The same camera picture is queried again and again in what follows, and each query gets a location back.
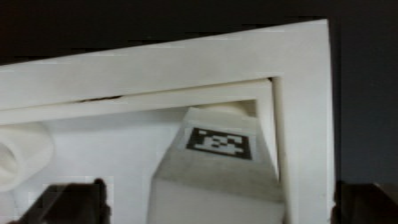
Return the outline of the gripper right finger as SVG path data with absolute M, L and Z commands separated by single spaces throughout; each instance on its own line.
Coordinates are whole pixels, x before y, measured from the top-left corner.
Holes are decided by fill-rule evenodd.
M 333 224 L 398 224 L 398 184 L 338 183 Z

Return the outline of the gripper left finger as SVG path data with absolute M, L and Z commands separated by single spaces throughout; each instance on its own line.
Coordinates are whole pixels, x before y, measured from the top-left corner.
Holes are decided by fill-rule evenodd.
M 48 186 L 22 217 L 7 224 L 110 224 L 107 185 L 93 183 Z

